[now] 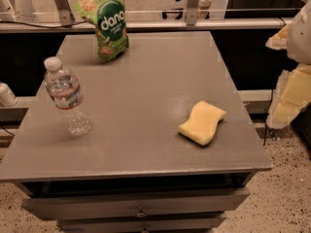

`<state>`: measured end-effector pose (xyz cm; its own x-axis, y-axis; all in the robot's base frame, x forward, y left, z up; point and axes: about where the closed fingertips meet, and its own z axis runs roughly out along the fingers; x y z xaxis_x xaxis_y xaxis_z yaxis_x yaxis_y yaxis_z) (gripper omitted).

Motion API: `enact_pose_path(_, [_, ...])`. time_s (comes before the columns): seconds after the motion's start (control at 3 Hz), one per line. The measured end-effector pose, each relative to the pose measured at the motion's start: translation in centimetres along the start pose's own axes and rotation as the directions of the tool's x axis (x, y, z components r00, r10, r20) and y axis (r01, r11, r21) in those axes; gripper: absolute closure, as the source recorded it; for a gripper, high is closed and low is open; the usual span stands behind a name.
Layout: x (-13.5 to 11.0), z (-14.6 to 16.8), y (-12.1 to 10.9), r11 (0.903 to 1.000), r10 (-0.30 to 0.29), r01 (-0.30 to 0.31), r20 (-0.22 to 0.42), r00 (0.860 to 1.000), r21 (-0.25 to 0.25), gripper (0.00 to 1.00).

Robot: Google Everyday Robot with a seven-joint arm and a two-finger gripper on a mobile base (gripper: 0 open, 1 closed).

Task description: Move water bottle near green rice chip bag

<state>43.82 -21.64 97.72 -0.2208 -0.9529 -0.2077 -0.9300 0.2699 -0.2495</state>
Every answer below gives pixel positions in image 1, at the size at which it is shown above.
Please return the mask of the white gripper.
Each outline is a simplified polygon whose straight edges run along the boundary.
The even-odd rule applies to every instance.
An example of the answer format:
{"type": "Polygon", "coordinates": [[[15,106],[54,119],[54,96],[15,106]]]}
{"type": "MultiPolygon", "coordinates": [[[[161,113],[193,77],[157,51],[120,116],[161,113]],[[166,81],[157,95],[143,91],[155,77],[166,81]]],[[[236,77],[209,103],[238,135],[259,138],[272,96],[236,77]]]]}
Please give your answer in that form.
{"type": "Polygon", "coordinates": [[[270,37],[265,45],[273,50],[287,49],[288,58],[299,64],[294,70],[283,70],[273,95],[266,124],[283,129],[311,103],[311,0],[294,17],[270,37]]]}

